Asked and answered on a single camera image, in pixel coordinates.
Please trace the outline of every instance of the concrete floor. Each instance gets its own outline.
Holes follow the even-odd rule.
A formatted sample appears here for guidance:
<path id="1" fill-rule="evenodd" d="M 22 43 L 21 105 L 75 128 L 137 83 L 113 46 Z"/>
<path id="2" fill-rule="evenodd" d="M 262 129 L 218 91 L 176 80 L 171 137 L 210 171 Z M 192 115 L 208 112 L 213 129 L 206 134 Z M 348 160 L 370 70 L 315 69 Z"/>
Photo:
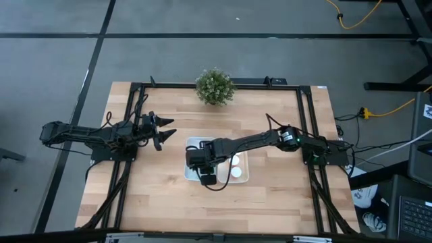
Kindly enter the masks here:
<path id="1" fill-rule="evenodd" d="M 0 32 L 99 32 L 108 3 L 3 0 Z M 373 7 L 373 3 L 336 3 L 348 26 Z M 405 4 L 420 32 L 428 36 L 415 4 Z M 349 32 L 340 28 L 335 16 L 334 8 L 324 0 L 123 0 L 115 5 L 108 32 L 409 31 L 394 3 L 382 4 L 364 25 Z M 29 233 L 34 227 L 57 156 L 57 151 L 42 147 L 38 141 L 41 126 L 71 118 L 95 43 L 95 39 L 0 38 L 0 147 L 27 156 L 23 163 L 0 163 L 0 235 Z M 365 91 L 362 83 L 400 82 L 425 64 L 418 47 L 400 41 L 106 39 L 80 125 L 101 124 L 114 81 L 149 81 L 152 75 L 158 82 L 191 82 L 203 69 L 214 66 L 238 78 L 277 76 L 290 84 L 325 85 L 335 116 L 355 113 L 362 106 L 382 113 L 405 103 L 414 93 Z M 361 120 L 359 145 L 409 139 L 411 114 L 412 106 L 393 116 Z M 340 125 L 345 131 L 344 140 L 355 142 L 355 121 Z M 73 147 L 88 151 L 80 145 Z M 407 151 L 401 150 L 383 156 L 379 162 L 391 165 L 407 156 Z M 69 155 L 47 231 L 73 229 L 88 160 L 82 155 Z M 368 164 L 360 167 L 377 169 Z"/>

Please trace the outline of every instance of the white cup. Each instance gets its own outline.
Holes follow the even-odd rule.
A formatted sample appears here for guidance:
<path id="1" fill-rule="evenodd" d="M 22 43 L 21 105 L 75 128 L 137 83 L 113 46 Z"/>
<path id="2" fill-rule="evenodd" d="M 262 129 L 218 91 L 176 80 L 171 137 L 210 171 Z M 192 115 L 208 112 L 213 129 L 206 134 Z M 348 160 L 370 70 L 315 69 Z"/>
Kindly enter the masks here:
<path id="1" fill-rule="evenodd" d="M 240 158 L 238 156 L 232 157 L 232 165 L 238 165 L 240 163 Z"/>
<path id="2" fill-rule="evenodd" d="M 239 167 L 234 167 L 231 169 L 231 176 L 234 176 L 235 178 L 239 178 L 242 175 L 242 169 Z"/>

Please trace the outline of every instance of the green plant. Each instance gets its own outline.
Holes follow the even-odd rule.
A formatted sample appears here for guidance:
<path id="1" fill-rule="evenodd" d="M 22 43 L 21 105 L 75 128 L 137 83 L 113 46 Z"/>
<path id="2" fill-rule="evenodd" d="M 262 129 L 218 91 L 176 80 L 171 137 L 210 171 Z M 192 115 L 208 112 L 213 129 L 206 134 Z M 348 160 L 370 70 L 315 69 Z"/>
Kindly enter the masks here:
<path id="1" fill-rule="evenodd" d="M 227 105 L 232 101 L 236 86 L 227 74 L 216 67 L 202 73 L 196 80 L 196 93 L 204 104 Z"/>

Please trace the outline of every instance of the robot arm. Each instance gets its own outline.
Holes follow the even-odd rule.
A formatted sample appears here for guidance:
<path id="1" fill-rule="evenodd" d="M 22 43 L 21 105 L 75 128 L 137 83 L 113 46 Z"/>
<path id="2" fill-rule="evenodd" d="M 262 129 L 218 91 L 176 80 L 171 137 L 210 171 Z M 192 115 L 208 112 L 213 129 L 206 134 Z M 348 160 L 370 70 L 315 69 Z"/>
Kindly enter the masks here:
<path id="1" fill-rule="evenodd" d="M 147 142 L 153 139 L 156 150 L 160 151 L 161 143 L 176 132 L 176 129 L 158 132 L 157 127 L 173 121 L 173 119 L 160 118 L 152 111 L 148 115 L 143 115 L 141 124 L 137 126 L 131 121 L 121 121 L 111 127 L 87 128 L 54 121 L 43 126 L 39 139 L 45 146 L 65 141 L 83 142 L 92 150 L 109 149 L 119 153 L 137 147 L 140 141 Z"/>
<path id="2" fill-rule="evenodd" d="M 216 183 L 214 168 L 238 152 L 276 146 L 281 151 L 294 152 L 299 148 L 310 149 L 315 156 L 330 153 L 324 137 L 311 138 L 300 133 L 298 128 L 282 126 L 266 132 L 239 139 L 217 138 L 202 142 L 200 148 L 186 151 L 186 164 L 190 169 L 199 170 L 203 185 Z"/>

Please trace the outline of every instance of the butcher block tabletop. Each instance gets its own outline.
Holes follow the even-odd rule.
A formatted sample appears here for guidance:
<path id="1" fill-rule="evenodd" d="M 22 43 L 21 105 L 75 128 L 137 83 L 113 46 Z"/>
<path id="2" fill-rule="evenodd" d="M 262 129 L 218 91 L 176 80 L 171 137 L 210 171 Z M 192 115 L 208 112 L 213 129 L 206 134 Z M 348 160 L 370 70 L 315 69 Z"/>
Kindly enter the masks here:
<path id="1" fill-rule="evenodd" d="M 114 82 L 105 114 L 111 123 L 124 117 L 130 82 Z M 319 134 L 338 139 L 328 90 L 312 86 Z M 154 111 L 175 121 L 160 130 L 177 129 L 162 151 L 150 141 L 139 148 L 126 192 L 121 230 L 158 232 L 225 232 L 243 234 L 316 234 L 311 185 L 301 150 L 285 153 L 275 147 L 248 151 L 249 180 L 213 192 L 184 177 L 186 140 L 193 136 L 240 138 L 268 130 L 265 114 L 298 128 L 300 117 L 295 91 L 237 90 L 225 107 L 204 105 L 191 88 L 146 88 L 142 113 Z M 312 130 L 303 97 L 308 130 Z M 76 226 L 84 225 L 107 196 L 114 162 L 103 161 L 89 174 Z M 346 174 L 327 166 L 331 198 L 350 226 L 359 232 Z M 117 202 L 108 226 L 114 222 Z M 321 202 L 324 226 L 328 219 Z"/>

